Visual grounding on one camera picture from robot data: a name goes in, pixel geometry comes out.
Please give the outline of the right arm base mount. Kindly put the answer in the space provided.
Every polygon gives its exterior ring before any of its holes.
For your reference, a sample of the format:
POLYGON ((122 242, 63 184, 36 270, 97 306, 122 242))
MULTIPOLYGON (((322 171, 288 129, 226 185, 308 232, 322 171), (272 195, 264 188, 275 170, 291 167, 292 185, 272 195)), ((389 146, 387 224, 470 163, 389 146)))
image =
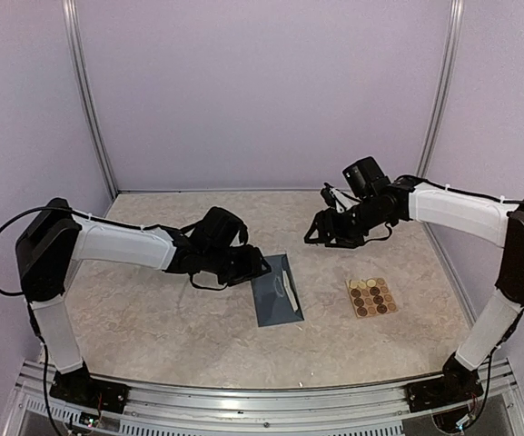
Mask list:
POLYGON ((440 377, 408 383, 405 392, 410 412, 437 409, 484 394, 478 370, 468 370, 455 354, 444 363, 440 377))

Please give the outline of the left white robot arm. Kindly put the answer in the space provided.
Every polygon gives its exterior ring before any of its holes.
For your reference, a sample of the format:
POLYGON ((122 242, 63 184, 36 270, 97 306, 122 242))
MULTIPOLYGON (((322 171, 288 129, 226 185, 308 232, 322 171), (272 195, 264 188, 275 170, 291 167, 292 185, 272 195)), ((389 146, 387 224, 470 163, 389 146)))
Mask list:
POLYGON ((218 290, 268 274, 271 266, 249 243, 248 227, 217 206, 182 228, 119 223, 73 209, 64 198, 19 213, 0 228, 33 214, 15 243, 20 289, 40 338, 56 367, 54 385, 75 401, 92 402, 98 385, 77 345, 64 303, 65 278, 73 262, 99 261, 141 266, 193 278, 216 276, 218 290))

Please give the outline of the brown sticker sheet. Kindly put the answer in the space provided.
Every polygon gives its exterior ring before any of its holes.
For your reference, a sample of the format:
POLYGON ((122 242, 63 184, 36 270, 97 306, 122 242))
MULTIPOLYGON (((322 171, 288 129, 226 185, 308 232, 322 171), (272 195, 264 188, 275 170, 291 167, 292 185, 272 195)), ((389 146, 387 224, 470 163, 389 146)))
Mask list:
POLYGON ((399 309, 387 281, 382 277, 348 280, 346 288, 358 319, 395 313, 399 309))

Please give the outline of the beige letter with border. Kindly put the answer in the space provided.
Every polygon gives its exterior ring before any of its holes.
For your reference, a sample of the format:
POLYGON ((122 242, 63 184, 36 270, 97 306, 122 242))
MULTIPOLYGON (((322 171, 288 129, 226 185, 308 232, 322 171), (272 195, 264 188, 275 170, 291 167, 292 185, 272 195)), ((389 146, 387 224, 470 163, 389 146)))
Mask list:
POLYGON ((299 311, 299 304, 297 301, 297 297, 294 293, 294 290, 292 288, 292 283, 290 280, 290 276, 286 271, 282 272, 282 282, 283 282, 283 288, 286 292, 288 301, 290 302, 290 305, 292 307, 293 312, 299 311))

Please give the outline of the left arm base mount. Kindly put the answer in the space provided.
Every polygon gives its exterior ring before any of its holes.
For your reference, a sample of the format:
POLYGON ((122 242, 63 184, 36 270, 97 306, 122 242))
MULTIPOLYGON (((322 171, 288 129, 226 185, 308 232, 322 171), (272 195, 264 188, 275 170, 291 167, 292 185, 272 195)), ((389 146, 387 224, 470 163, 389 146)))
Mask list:
POLYGON ((50 395, 85 408, 123 414, 129 391, 126 384, 94 378, 84 365, 72 372, 57 371, 50 395))

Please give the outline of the blue paper envelope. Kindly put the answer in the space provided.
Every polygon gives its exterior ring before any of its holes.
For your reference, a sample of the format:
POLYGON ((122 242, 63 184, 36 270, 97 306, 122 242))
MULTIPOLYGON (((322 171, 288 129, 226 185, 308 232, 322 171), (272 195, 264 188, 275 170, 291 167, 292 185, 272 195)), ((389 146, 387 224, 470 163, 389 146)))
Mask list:
POLYGON ((286 253, 275 254, 265 258, 272 271, 251 282, 252 296, 258 326, 270 327, 293 322, 302 322, 304 315, 302 305, 294 283, 290 262, 286 253), (297 297, 299 311, 293 312, 283 288, 282 272, 286 271, 297 297))

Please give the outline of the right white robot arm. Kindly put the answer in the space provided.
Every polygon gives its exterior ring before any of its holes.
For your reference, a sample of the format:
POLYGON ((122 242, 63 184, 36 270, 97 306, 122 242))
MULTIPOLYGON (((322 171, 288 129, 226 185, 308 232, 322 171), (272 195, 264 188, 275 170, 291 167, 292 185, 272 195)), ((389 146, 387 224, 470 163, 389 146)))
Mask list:
POLYGON ((355 249, 368 243, 375 227, 414 221, 470 234, 502 250, 495 291, 435 384, 436 396, 453 403, 524 313, 524 199, 465 192, 409 174, 391 180, 371 156, 342 174, 351 192, 324 185, 321 197, 328 207, 315 214, 304 236, 307 244, 355 249))

